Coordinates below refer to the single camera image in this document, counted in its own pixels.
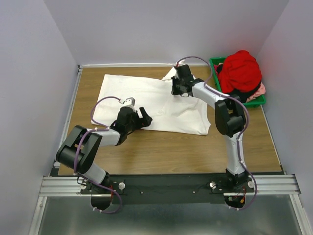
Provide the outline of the white t shirt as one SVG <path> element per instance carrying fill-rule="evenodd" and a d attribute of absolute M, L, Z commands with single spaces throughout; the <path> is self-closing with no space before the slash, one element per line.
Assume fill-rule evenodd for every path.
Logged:
<path fill-rule="evenodd" d="M 161 79 L 122 75 L 104 75 L 99 104 L 92 124 L 110 125 L 122 107 L 118 99 L 133 97 L 135 108 L 144 107 L 153 121 L 147 130 L 207 135 L 211 126 L 207 104 L 195 97 L 172 95 L 172 80 L 176 70 L 171 68 Z"/>

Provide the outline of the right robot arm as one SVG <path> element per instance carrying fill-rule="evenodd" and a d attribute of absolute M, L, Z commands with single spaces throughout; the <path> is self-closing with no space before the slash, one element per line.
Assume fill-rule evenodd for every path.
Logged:
<path fill-rule="evenodd" d="M 227 150 L 225 187 L 235 192 L 248 182 L 249 173 L 243 156 L 242 135 L 247 124 L 246 108 L 238 97 L 232 97 L 208 86 L 203 80 L 195 79 L 188 65 L 174 66 L 172 94 L 198 98 L 215 112 L 215 125 L 224 136 Z"/>

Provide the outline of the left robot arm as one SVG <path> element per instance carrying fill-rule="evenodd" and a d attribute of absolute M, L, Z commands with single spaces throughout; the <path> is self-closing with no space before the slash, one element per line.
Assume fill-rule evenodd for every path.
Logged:
<path fill-rule="evenodd" d="M 116 120 L 104 129 L 87 129 L 76 125 L 56 153 L 56 161 L 73 169 L 74 173 L 89 180 L 97 193 L 110 188 L 110 175 L 94 163 L 101 146 L 121 145 L 135 130 L 151 125 L 153 119 L 143 107 L 138 111 L 131 107 L 120 108 Z"/>

